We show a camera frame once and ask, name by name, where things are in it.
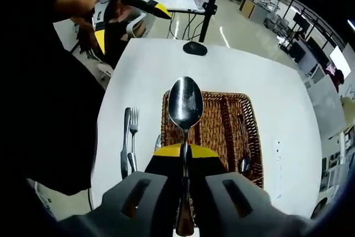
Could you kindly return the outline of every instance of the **metal spoon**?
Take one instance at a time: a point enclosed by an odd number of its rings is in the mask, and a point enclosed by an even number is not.
[[[187,169],[187,140],[189,131],[200,121],[204,112],[204,100],[200,88],[190,77],[179,78],[169,94],[170,119],[184,132],[184,142],[181,145],[183,162],[183,193],[180,199],[177,216],[176,233],[180,236],[190,236],[194,233],[194,222],[191,217],[189,197],[189,174]]]

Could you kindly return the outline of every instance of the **floor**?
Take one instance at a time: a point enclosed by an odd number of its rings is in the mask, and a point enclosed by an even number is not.
[[[258,56],[277,61],[300,71],[295,62],[278,48],[276,35],[263,25],[249,21],[239,13],[239,6],[229,0],[217,0],[217,13],[210,21],[205,43],[218,46],[227,46],[243,51],[247,51]],[[203,20],[202,16],[196,16],[191,22],[190,37],[195,27]],[[171,25],[171,31],[177,39],[184,35],[185,27],[189,21],[188,14],[177,13]],[[169,20],[149,17],[147,22],[149,32],[148,38],[166,38],[169,30]],[[97,68],[97,61],[87,59],[85,54],[80,54],[77,49],[74,55],[93,73],[98,81],[105,88],[109,82],[109,77],[102,79],[103,74]],[[52,191],[44,186],[39,186],[38,190],[43,197],[45,204],[53,215],[61,220],[73,214],[85,214],[89,209],[88,192],[83,191],[75,196],[65,196],[56,191]]]

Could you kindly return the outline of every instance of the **computer screen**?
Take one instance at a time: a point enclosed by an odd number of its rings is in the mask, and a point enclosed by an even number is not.
[[[323,67],[323,69],[326,69],[330,60],[325,55],[322,48],[317,44],[317,42],[312,37],[310,37],[309,40],[307,41],[307,45],[310,48],[316,60],[318,61],[318,63]]]
[[[308,30],[310,27],[310,24],[299,13],[295,14],[293,21],[296,22],[304,31]]]

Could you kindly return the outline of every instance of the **white table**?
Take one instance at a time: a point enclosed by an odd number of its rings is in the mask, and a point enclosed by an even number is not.
[[[163,95],[186,75],[201,90],[250,97],[261,141],[264,189],[272,204],[283,212],[310,217],[320,188],[321,140],[312,103],[297,72],[226,47],[207,46],[204,57],[189,55],[182,50],[184,43],[132,39],[124,51],[98,118],[98,151],[92,176],[94,206],[100,205],[103,194],[121,181],[125,108],[140,109],[136,157],[138,170],[144,171],[160,134]]]

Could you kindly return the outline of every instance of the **woven basket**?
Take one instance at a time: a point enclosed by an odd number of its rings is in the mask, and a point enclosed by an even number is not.
[[[246,177],[263,187],[260,140],[251,102],[245,94],[202,92],[204,115],[191,130],[189,143],[217,152],[228,172],[250,159]],[[181,143],[182,131],[170,120],[168,92],[163,97],[161,145]]]

